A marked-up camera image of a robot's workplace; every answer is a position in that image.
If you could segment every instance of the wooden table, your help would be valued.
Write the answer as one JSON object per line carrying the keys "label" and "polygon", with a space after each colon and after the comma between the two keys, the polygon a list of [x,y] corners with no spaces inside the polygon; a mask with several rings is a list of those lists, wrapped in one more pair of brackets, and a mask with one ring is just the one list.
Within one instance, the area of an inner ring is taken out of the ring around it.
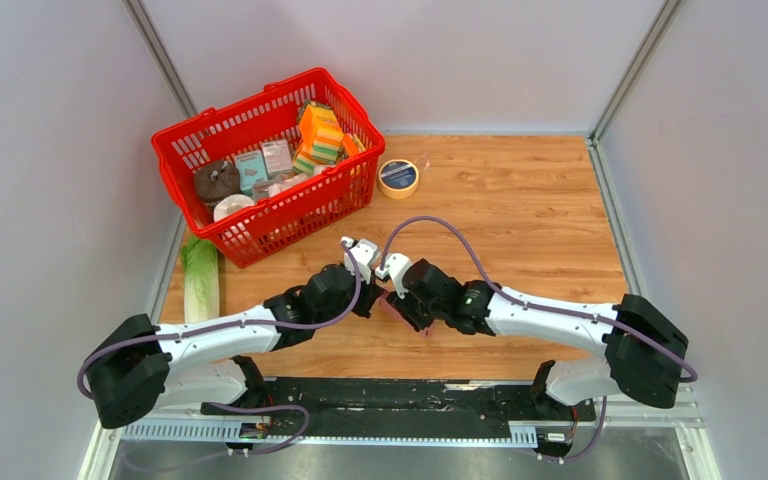
{"label": "wooden table", "polygon": [[[222,314],[246,310],[305,283],[342,258],[340,237],[383,247],[390,231],[416,215],[454,224],[478,252],[490,277],[540,296],[618,302],[626,291],[602,200],[580,137],[389,136],[382,160],[427,152],[417,192],[372,203],[244,270],[220,265]],[[443,227],[406,228],[393,252],[426,257],[461,282],[479,278],[463,247]],[[180,262],[161,322],[183,320]],[[541,362],[582,352],[524,337],[467,336],[437,322],[430,337],[377,306],[372,318],[349,316],[301,345],[253,355],[267,376],[532,379]]]}

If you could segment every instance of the white panel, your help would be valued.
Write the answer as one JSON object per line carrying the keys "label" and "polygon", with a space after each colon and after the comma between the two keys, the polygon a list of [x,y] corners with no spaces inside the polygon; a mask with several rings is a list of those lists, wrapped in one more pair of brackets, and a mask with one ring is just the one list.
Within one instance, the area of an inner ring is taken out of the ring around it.
{"label": "white panel", "polygon": [[144,312],[176,222],[149,139],[180,113],[121,2],[0,2],[0,479],[74,479],[79,363]]}
{"label": "white panel", "polygon": [[313,66],[376,126],[584,131],[661,0],[145,0],[196,106]]}
{"label": "white panel", "polygon": [[685,2],[605,148],[723,478],[768,478],[768,1]]}

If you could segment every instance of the worn black surface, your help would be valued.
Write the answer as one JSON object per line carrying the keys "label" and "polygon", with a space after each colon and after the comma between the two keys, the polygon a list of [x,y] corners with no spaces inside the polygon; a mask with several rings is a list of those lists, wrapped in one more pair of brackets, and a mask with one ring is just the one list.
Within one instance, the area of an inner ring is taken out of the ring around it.
{"label": "worn black surface", "polygon": [[[453,390],[465,380],[385,380],[281,377],[266,382],[275,405],[311,413],[306,435],[404,438],[508,438],[509,420],[572,421],[571,413],[537,413],[529,385]],[[596,419],[593,405],[577,406],[580,421]],[[275,415],[273,435],[298,430],[301,416]]]}

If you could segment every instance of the blue label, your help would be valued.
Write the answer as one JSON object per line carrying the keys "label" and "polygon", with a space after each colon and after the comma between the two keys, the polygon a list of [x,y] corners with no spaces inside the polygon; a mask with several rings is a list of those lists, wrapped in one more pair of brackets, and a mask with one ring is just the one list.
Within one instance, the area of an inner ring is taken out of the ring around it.
{"label": "blue label", "polygon": [[416,167],[408,162],[391,162],[381,169],[381,181],[384,185],[401,190],[416,182]]}

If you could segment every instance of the plastic basket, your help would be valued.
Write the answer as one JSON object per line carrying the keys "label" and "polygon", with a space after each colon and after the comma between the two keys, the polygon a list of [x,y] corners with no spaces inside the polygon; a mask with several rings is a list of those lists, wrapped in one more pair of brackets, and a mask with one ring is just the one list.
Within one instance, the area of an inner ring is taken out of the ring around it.
{"label": "plastic basket", "polygon": [[[195,171],[210,162],[233,161],[234,155],[259,149],[267,141],[284,138],[295,148],[301,141],[296,118],[309,99],[330,105],[343,130],[357,134],[366,151],[213,222],[210,210],[195,193]],[[213,242],[242,268],[369,204],[384,137],[348,90],[325,69],[314,68],[162,130],[152,137],[152,145],[166,189],[190,230]]]}

